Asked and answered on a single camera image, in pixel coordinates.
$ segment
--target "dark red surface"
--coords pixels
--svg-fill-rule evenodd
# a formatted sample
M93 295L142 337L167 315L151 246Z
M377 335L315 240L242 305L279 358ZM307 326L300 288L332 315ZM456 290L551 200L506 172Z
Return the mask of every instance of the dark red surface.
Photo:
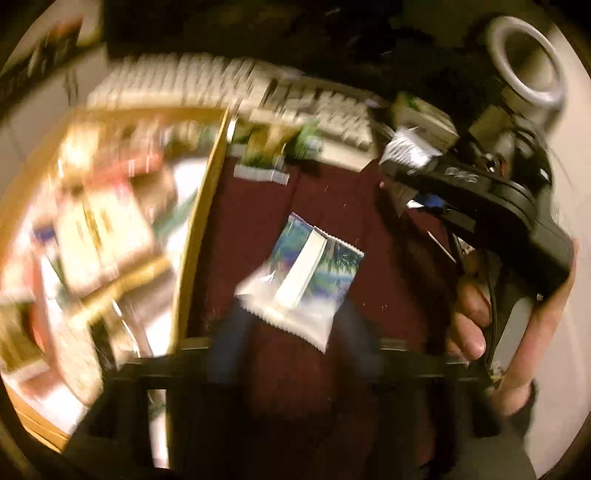
M233 178L226 160L209 215L189 322L204 335L228 310L236 284L271 253L290 212L365 252L348 298L383 337L434 351L454 300L453 264L428 236L430 216L397 218L372 163L361 173L312 164L291 168L287 186ZM376 399L353 377L331 336L325 355L260 321L244 365L250 411L245 478L361 478L377 428ZM430 443L418 432L417 462Z

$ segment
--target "person's arm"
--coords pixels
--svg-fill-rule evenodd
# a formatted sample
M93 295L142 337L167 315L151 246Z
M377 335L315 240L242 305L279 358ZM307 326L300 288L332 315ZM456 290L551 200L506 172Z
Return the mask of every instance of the person's arm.
M492 401L499 411L510 417L516 429L525 434L535 401L533 382L540 364L558 328L566 301L573 288L577 244L569 279L531 313L528 326L499 388L492 393ZM452 324L447 336L447 349L468 361L480 358L486 349L481 328L491 323L491 304L484 286L476 274L479 257L473 252L468 257L467 274L457 287L457 302L452 313Z

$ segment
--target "black sleeve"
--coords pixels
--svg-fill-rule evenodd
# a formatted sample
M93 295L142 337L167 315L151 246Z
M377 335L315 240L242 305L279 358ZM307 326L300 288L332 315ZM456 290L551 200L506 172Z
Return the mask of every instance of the black sleeve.
M509 422L513 425L515 431L523 438L530 429L531 425L531 410L534 406L535 399L538 395L537 387L535 382L531 383L530 397L523 407L516 411L512 416L509 417Z

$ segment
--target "red object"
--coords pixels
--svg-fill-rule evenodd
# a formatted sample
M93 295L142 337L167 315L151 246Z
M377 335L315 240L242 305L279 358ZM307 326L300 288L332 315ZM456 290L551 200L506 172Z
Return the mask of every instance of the red object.
M382 337L441 351L457 277L427 231L447 245L444 230L424 213L397 218L375 162L361 173L290 167L286 186L236 179L233 167L227 159L210 211L189 336L206 334L223 317L236 284L265 261L294 212L365 252L348 298ZM248 357L244 478L362 478L377 429L376 398L353 376L339 339L332 334L323 355L260 321ZM422 424L417 464L430 456Z

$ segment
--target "keyboard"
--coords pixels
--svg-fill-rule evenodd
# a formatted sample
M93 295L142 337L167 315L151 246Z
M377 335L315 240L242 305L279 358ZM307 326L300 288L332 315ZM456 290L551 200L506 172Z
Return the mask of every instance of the keyboard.
M236 106L254 121L302 124L316 119L328 139L327 155L331 150L343 155L342 147L330 145L338 142L365 153L361 165L375 152L368 108L364 99L323 87L334 85L251 59L142 55L116 65L88 96L87 107Z

